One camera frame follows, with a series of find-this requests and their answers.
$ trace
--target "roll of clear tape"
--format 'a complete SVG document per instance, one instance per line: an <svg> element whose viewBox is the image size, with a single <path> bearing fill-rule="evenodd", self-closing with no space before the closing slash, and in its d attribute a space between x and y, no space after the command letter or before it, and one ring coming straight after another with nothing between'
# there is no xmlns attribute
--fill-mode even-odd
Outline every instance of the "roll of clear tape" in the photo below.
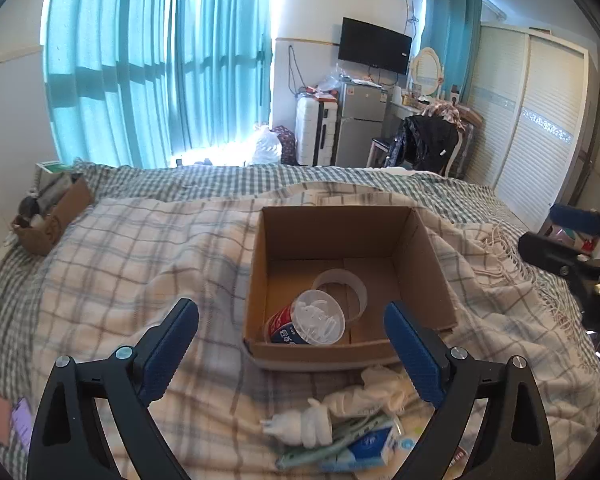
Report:
<svg viewBox="0 0 600 480"><path fill-rule="evenodd" d="M350 326L359 320L365 313L367 302L366 286L364 283L362 283L362 280L360 280L360 278L357 277L353 272L350 272L350 270L329 269L325 270L316 277L311 285L311 288L320 288L328 283L340 283L342 285L348 285L358 297L360 311L354 317L345 320L345 327L349 329Z"/></svg>

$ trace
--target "small cardboard box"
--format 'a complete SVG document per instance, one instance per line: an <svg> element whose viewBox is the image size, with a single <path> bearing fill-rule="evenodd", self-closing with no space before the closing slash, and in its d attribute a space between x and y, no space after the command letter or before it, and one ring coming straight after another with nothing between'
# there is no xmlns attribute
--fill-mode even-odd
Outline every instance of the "small cardboard box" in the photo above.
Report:
<svg viewBox="0 0 600 480"><path fill-rule="evenodd" d="M331 346L272 344L264 325L321 272L341 268L366 286L362 318ZM347 319L358 300L344 285L326 291ZM456 325L448 286L416 211L405 206L280 206L260 213L246 301L244 344L258 366L320 371L398 360L384 332L384 308L402 300L425 327Z"/></svg>
<svg viewBox="0 0 600 480"><path fill-rule="evenodd" d="M91 203L91 193L83 178L79 178L67 190L60 202L45 217L38 227L23 228L11 223L22 246L32 254L46 256L58 243L66 227Z"/></svg>

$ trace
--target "sliding wardrobe door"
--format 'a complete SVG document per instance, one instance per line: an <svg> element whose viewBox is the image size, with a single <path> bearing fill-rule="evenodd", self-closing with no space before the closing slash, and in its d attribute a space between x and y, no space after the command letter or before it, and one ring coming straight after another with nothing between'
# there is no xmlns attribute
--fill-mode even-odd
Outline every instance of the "sliding wardrobe door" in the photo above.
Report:
<svg viewBox="0 0 600 480"><path fill-rule="evenodd" d="M582 128L588 56L530 37L522 108L496 195L537 231L567 177Z"/></svg>
<svg viewBox="0 0 600 480"><path fill-rule="evenodd" d="M526 72L528 36L483 26L468 105L484 118L466 179L493 187L504 163L517 119Z"/></svg>

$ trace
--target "white wardrobe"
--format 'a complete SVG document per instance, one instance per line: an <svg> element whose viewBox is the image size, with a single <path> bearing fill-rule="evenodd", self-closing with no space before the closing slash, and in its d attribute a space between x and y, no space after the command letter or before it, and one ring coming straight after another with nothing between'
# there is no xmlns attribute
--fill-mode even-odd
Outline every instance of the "white wardrobe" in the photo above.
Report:
<svg viewBox="0 0 600 480"><path fill-rule="evenodd" d="M484 126L466 179L493 187L530 230L562 198L588 142L595 78L582 47L522 28L481 28L468 104Z"/></svg>

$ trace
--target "refrigerator door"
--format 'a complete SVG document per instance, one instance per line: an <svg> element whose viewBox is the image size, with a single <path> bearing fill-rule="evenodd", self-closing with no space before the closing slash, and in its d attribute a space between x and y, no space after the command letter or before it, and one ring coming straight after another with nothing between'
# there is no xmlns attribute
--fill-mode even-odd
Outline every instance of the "refrigerator door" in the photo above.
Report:
<svg viewBox="0 0 600 480"><path fill-rule="evenodd" d="M335 165L341 168L366 168L371 139L380 137L382 123L342 118Z"/></svg>
<svg viewBox="0 0 600 480"><path fill-rule="evenodd" d="M387 90L381 88L344 83L341 97L342 116L381 123L384 120L387 97Z"/></svg>

